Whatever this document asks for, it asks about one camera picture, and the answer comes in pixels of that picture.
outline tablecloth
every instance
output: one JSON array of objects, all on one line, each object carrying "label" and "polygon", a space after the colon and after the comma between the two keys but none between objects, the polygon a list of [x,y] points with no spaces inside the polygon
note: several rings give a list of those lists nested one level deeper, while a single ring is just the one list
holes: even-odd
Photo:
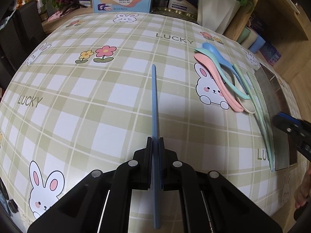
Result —
[{"label": "tablecloth", "polygon": [[[284,190],[293,195],[300,184],[306,159],[299,154],[298,164],[271,172],[255,116],[200,101],[194,48],[214,44],[248,81],[247,71],[254,74],[259,63],[266,66],[277,76],[292,116],[300,118],[288,84],[270,65],[222,35],[175,18],[130,14],[73,18],[49,35],[13,77],[0,104],[0,176],[20,211],[35,220],[32,161],[43,190],[51,173],[63,174],[63,190],[54,194],[58,199],[92,170],[114,170],[145,147],[151,135],[155,64],[165,147],[195,170],[219,171],[272,215],[288,199]],[[178,195],[161,195],[162,228],[157,232],[182,231]],[[150,191],[133,191],[129,232],[153,232],[151,200]]]}]

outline blue chopstick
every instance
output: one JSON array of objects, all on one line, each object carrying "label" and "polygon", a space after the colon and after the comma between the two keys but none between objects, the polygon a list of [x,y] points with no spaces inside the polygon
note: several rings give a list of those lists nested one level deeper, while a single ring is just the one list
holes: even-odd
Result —
[{"label": "blue chopstick", "polygon": [[159,126],[158,96],[156,88],[156,67],[152,65],[152,186],[153,186],[153,224],[161,228],[160,219],[160,160],[159,160]]}]

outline metal screw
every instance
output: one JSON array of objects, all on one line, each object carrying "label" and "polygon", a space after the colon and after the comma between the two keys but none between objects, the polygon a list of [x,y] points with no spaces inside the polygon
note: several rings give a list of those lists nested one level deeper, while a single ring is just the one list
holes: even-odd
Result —
[{"label": "metal screw", "polygon": [[210,177],[213,178],[213,179],[216,179],[216,178],[219,177],[219,173],[215,172],[215,171],[212,171],[212,172],[210,172]]},{"label": "metal screw", "polygon": [[182,162],[180,162],[180,161],[174,161],[173,162],[173,166],[175,166],[175,167],[181,167],[183,164],[182,164]]},{"label": "metal screw", "polygon": [[94,170],[94,171],[92,171],[91,175],[92,175],[92,177],[97,178],[101,175],[101,172],[100,172],[100,170]]},{"label": "metal screw", "polygon": [[137,165],[138,165],[138,162],[137,162],[136,160],[130,160],[130,161],[128,162],[128,165],[129,165],[129,166],[137,166]]}]

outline human hand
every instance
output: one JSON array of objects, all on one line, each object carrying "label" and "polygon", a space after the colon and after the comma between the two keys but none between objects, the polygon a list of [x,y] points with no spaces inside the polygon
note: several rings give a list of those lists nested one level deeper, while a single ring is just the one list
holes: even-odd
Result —
[{"label": "human hand", "polygon": [[306,171],[301,185],[294,193],[296,209],[306,204],[309,195],[311,196],[311,169]]}]

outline pink spoon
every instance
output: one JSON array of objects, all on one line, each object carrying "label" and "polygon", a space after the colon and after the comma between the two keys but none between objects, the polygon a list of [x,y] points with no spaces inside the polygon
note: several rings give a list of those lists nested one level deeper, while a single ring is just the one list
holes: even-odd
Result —
[{"label": "pink spoon", "polygon": [[230,107],[236,112],[242,112],[244,110],[243,107],[236,101],[236,99],[230,94],[228,89],[225,87],[213,61],[202,53],[194,54],[194,58],[209,70],[209,72],[211,73],[217,86],[221,90],[224,98],[226,99]]}]

